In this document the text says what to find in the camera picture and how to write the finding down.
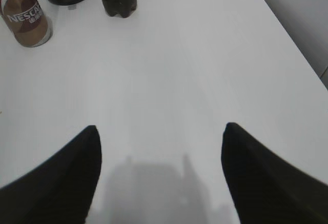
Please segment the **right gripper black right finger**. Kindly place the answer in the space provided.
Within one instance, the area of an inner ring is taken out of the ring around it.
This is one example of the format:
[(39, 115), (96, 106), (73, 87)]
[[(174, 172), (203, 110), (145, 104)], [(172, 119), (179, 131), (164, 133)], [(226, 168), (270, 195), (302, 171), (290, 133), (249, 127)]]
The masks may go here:
[(327, 185), (227, 123), (221, 165), (240, 223), (327, 223)]

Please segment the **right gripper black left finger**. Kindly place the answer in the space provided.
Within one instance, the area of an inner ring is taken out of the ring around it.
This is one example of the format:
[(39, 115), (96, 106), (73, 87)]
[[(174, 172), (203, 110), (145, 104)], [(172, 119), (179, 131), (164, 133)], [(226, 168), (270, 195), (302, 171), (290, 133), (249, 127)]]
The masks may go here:
[(45, 162), (1, 188), (1, 223), (85, 223), (101, 164), (99, 132), (89, 125)]

